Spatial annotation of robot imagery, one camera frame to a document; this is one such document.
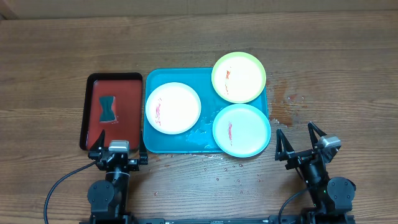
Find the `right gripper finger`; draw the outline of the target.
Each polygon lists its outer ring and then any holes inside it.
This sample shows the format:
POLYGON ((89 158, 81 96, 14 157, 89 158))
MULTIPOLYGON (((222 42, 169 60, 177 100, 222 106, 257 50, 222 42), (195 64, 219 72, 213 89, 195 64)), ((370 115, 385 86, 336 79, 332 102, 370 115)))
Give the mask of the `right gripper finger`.
POLYGON ((277 144, 275 150, 275 160, 286 161, 290 158, 290 155, 293 154, 295 151, 281 129, 277 129, 276 138, 277 138, 277 144))
POLYGON ((310 134, 310 140, 312 143, 312 148, 315 149, 318 143, 318 139, 326 136, 324 133, 315 123, 312 121, 308 123, 308 132, 310 134))

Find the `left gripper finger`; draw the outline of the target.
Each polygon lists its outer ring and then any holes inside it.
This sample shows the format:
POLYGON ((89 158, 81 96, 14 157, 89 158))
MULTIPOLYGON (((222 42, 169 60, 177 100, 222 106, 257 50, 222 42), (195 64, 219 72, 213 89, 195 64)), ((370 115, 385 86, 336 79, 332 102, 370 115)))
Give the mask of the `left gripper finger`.
POLYGON ((144 138, 143 138, 142 131, 140 131, 139 155, 140 155, 140 158, 148 158, 147 148, 144 144, 144 138))
POLYGON ((102 150, 102 148, 104 147, 104 140, 105 140, 105 130, 103 129, 102 132, 100 133, 98 139, 92 145, 92 150, 93 151, 102 150))

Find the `green and pink sponge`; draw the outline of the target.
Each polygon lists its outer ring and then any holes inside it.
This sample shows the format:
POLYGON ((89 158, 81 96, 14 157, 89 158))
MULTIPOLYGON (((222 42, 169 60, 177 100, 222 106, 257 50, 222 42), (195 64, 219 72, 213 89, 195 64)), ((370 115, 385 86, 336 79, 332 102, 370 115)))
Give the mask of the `green and pink sponge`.
POLYGON ((99 103, 101 105, 102 112, 99 117, 99 121, 102 123, 116 121, 116 115, 113 109, 113 103, 115 101, 114 96, 101 96, 99 103))

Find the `light blue plate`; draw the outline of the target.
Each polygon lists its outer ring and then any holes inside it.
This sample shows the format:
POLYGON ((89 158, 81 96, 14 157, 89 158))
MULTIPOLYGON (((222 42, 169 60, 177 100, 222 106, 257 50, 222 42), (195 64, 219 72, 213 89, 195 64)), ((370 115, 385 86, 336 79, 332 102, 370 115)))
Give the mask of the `light blue plate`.
POLYGON ((223 152, 239 158, 261 153, 271 140, 271 126, 266 115, 248 104, 223 108, 213 121, 212 133, 223 152))

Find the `white plate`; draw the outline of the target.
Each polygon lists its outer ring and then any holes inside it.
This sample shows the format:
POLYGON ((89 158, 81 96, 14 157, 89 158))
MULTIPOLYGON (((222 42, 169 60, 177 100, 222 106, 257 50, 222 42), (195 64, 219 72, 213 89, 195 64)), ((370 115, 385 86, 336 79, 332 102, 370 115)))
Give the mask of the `white plate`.
POLYGON ((196 124, 201 114, 201 101, 190 86, 170 82, 158 86, 145 105, 150 125, 164 134, 180 134, 196 124))

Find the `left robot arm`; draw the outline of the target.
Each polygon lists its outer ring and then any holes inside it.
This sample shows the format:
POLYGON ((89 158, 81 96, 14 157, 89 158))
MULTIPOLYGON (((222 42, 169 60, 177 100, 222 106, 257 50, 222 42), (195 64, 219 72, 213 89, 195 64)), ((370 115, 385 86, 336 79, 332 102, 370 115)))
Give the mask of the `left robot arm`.
POLYGON ((88 152, 96 167, 105 172, 105 178, 94 182, 88 189, 87 198, 91 205, 89 223, 138 223, 134 215, 126 210, 130 173, 148 164, 147 148, 143 134, 139 135, 139 158, 129 157, 129 142, 113 140, 105 145, 105 131, 102 131, 91 146, 87 146, 87 135, 80 135, 80 148, 88 152))

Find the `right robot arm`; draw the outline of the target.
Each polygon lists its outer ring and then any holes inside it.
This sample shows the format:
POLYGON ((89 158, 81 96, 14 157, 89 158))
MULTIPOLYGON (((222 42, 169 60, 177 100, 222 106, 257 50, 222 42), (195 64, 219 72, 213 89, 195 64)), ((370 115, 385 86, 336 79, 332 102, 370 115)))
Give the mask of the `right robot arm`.
POLYGON ((345 177, 329 177, 326 165, 341 147, 341 140, 326 134, 313 122, 308 123, 312 148, 296 152, 281 129, 276 131, 275 160, 285 161, 287 170, 294 169, 306 188, 288 198, 273 219, 276 223, 354 223, 352 201, 356 185, 345 177), (298 196, 309 193, 312 208, 303 208, 298 215, 283 216, 284 208, 298 196))

